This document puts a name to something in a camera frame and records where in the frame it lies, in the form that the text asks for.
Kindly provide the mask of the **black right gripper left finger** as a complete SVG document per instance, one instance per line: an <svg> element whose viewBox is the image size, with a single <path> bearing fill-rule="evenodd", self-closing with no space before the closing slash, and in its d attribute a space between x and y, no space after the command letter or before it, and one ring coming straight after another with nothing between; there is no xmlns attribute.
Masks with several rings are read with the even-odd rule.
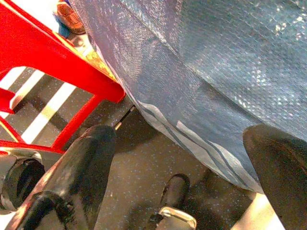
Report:
<svg viewBox="0 0 307 230"><path fill-rule="evenodd" d="M23 230L94 230L115 155L114 128L87 129L36 184Z"/></svg>

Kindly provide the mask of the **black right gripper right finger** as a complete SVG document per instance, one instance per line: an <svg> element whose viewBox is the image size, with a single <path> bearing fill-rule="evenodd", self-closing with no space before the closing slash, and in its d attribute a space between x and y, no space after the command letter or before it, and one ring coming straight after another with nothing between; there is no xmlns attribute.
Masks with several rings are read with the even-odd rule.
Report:
<svg viewBox="0 0 307 230"><path fill-rule="evenodd" d="M286 230L307 230L307 142L265 124L243 133L264 194Z"/></svg>

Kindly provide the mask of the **blue-grey striped cloth garment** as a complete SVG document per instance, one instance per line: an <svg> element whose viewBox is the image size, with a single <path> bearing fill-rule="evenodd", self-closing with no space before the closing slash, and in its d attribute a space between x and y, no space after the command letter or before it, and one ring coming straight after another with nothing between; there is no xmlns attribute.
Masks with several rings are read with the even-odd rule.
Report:
<svg viewBox="0 0 307 230"><path fill-rule="evenodd" d="M243 131L307 141L307 0L70 0L145 120L262 193Z"/></svg>

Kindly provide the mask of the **silver black robot leg joint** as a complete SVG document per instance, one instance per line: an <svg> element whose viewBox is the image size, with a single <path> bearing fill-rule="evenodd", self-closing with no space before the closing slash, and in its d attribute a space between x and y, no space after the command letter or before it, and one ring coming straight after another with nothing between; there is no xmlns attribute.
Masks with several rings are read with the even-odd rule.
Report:
<svg viewBox="0 0 307 230"><path fill-rule="evenodd" d="M38 151L0 148L0 212L14 212L45 173Z"/></svg>

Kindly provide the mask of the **thin black rod metal tip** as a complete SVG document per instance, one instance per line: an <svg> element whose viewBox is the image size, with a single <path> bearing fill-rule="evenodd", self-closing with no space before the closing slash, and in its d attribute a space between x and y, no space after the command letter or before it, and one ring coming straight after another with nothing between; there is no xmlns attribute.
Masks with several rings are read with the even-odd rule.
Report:
<svg viewBox="0 0 307 230"><path fill-rule="evenodd" d="M136 106L132 106L126 113L125 115L116 123L116 125L114 126L115 130L118 130L120 128L120 126L123 124L124 120L130 115L130 113L132 111L134 111L136 108Z"/></svg>

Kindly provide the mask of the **yellow patterned chair seat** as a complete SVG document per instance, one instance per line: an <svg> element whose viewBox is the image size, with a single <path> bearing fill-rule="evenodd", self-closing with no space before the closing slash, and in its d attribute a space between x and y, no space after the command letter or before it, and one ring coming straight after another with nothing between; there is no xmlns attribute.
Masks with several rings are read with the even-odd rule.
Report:
<svg viewBox="0 0 307 230"><path fill-rule="evenodd" d="M83 56L86 61L95 67L97 70L105 74L108 78L118 83L116 77L113 75L111 70L108 68L106 63L99 57L99 55L92 49L88 48L83 52Z"/></svg>

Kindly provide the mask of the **person's blue trouser leg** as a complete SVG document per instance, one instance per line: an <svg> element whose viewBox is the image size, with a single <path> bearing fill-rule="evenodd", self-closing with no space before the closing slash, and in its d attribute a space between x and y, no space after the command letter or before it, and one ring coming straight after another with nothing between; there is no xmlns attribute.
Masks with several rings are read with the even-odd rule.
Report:
<svg viewBox="0 0 307 230"><path fill-rule="evenodd" d="M68 38L70 35L70 31L68 27L64 23L61 22L59 16L55 12L53 12L53 16L56 22L59 24L58 34L64 38Z"/></svg>

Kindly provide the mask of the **brown shoe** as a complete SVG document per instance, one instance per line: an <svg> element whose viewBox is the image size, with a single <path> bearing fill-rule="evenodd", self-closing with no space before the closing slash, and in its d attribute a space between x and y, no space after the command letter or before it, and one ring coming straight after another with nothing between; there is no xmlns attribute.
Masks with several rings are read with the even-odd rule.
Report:
<svg viewBox="0 0 307 230"><path fill-rule="evenodd" d="M65 0L60 0L57 3L56 13L60 22L63 23L70 32L77 35L86 33L80 17Z"/></svg>

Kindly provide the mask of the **red metal chair frame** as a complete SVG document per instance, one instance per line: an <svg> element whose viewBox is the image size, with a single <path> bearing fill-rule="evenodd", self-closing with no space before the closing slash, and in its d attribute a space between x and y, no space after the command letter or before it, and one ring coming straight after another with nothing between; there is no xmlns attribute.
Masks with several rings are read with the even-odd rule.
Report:
<svg viewBox="0 0 307 230"><path fill-rule="evenodd" d="M3 118L32 88L29 81L20 94L0 86L0 125L12 141L0 140L0 148L26 148L62 153L65 144L88 115L103 100L114 103L125 97L122 87L89 64L68 40L50 30L12 0L0 0L0 80L8 81L13 68L31 67L36 75L47 74L63 82L33 123L20 135ZM92 94L90 100L73 116L51 146L34 145L33 141L71 93L80 88Z"/></svg>

